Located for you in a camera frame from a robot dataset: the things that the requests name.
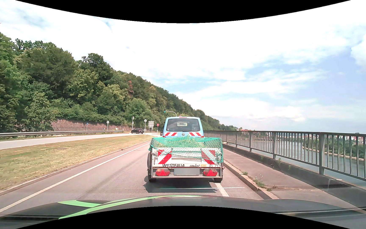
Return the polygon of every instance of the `forested hill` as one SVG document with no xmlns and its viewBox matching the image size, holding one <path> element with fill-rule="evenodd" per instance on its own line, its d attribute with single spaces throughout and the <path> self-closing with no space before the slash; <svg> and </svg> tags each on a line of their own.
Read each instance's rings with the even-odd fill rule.
<svg viewBox="0 0 366 229">
<path fill-rule="evenodd" d="M 0 33 L 0 132 L 50 130 L 57 118 L 143 126 L 172 113 L 200 117 L 205 130 L 235 130 L 140 76 L 114 70 L 103 56 L 81 60 L 53 43 Z"/>
</svg>

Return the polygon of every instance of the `van rear window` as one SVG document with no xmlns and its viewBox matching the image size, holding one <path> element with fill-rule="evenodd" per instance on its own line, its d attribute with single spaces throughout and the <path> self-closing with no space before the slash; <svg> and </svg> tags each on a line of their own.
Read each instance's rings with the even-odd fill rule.
<svg viewBox="0 0 366 229">
<path fill-rule="evenodd" d="M 169 119 L 166 131 L 200 131 L 198 119 Z"/>
</svg>

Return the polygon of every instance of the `red and white warning stripe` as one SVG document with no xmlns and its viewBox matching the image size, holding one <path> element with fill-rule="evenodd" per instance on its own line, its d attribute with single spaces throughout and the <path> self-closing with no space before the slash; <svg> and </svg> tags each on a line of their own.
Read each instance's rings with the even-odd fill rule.
<svg viewBox="0 0 366 229">
<path fill-rule="evenodd" d="M 177 132 L 167 132 L 164 134 L 164 136 L 175 136 Z"/>
<path fill-rule="evenodd" d="M 157 151 L 159 165 L 166 164 L 172 158 L 171 151 L 169 153 L 167 153 L 166 155 L 161 155 L 161 154 L 164 154 L 164 151 L 165 151 L 164 149 L 158 149 L 158 151 Z M 205 163 L 207 163 L 209 165 L 215 165 L 215 163 L 213 161 L 216 160 L 216 150 L 215 149 L 207 149 L 207 150 L 203 149 L 201 151 L 201 158 L 202 158 L 202 161 L 204 161 Z"/>
<path fill-rule="evenodd" d="M 199 133 L 199 132 L 194 132 L 194 133 L 189 132 L 189 134 L 190 134 L 191 136 L 201 136 L 201 133 Z"/>
</svg>

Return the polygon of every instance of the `car hood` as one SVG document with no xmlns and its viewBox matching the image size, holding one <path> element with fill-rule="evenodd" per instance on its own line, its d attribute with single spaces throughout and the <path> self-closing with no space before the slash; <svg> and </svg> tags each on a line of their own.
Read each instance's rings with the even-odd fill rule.
<svg viewBox="0 0 366 229">
<path fill-rule="evenodd" d="M 0 217 L 0 224 L 3 223 L 3 225 L 6 226 L 7 224 L 4 221 L 10 221 L 13 223 L 13 225 L 9 228 L 20 228 L 23 226 L 25 221 L 30 223 L 26 225 L 28 226 L 45 221 L 63 219 L 72 216 L 81 216 L 102 211 L 161 206 L 226 207 L 271 212 L 309 219 L 313 219 L 314 217 L 328 218 L 328 216 L 337 215 L 353 215 L 353 218 L 360 218 L 360 220 L 366 218 L 366 214 L 360 213 L 358 211 L 306 200 L 251 200 L 215 195 L 158 195 L 113 201 L 60 201 L 2 216 Z"/>
</svg>

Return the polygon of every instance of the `asphalt road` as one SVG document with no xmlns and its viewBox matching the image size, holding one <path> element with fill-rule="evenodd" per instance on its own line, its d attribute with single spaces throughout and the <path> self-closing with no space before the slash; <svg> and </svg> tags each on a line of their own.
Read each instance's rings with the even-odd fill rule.
<svg viewBox="0 0 366 229">
<path fill-rule="evenodd" d="M 262 199 L 228 169 L 224 170 L 224 179 L 220 184 L 212 179 L 157 180 L 149 183 L 146 167 L 148 146 L 149 142 L 142 143 L 0 196 L 0 216 L 76 199 L 118 200 L 168 194 Z"/>
<path fill-rule="evenodd" d="M 64 142 L 64 141 L 77 141 L 77 140 L 94 139 L 94 138 L 110 138 L 110 137 L 120 137 L 120 136 L 129 136 L 129 135 L 133 135 L 133 134 L 131 134 L 131 133 L 95 134 L 95 135 L 83 135 L 83 136 L 33 138 L 33 139 L 23 139 L 23 140 L 0 141 L 0 150 L 23 147 L 23 146 L 30 146 L 30 145 L 57 143 L 57 142 Z"/>
</svg>

